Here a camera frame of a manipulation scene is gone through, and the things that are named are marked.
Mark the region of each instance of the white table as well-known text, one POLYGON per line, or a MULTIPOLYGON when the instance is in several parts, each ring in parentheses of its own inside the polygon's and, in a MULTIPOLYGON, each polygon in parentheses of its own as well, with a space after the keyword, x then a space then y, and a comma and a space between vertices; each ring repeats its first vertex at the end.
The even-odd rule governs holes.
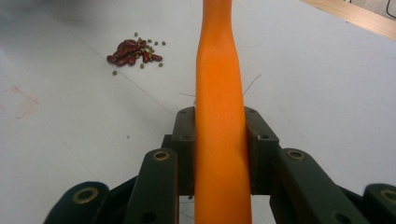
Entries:
MULTIPOLYGON (((74 185, 111 189, 193 105, 201 1, 0 0, 0 223, 42 223, 74 185), (164 67, 106 56, 138 32, 164 67), (112 76, 113 70, 118 74, 112 76)), ((396 185, 396 43, 300 1, 234 1, 245 105, 359 194, 396 185)), ((274 223, 254 196, 254 223, 274 223)), ((191 203, 180 223, 192 223, 191 203)))

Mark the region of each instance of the pile of beans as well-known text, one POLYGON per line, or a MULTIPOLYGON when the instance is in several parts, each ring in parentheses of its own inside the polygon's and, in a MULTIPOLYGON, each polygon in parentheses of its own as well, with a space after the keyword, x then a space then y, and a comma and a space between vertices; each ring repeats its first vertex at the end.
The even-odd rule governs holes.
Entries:
POLYGON ((150 39, 143 40, 140 37, 137 40, 126 39, 119 44, 117 51, 113 55, 108 55, 106 59, 116 66, 125 64, 133 66, 137 59, 142 58, 143 63, 140 64, 140 68, 145 67, 144 63, 162 61, 163 57, 154 54, 154 49, 148 44, 151 42, 150 39))

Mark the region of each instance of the orange handle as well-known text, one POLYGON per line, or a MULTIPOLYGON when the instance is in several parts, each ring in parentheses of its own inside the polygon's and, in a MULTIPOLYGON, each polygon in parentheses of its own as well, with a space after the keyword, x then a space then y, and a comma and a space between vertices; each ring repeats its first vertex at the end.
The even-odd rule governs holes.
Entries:
POLYGON ((246 121, 232 0, 204 0, 197 54, 195 223, 251 223, 246 121))

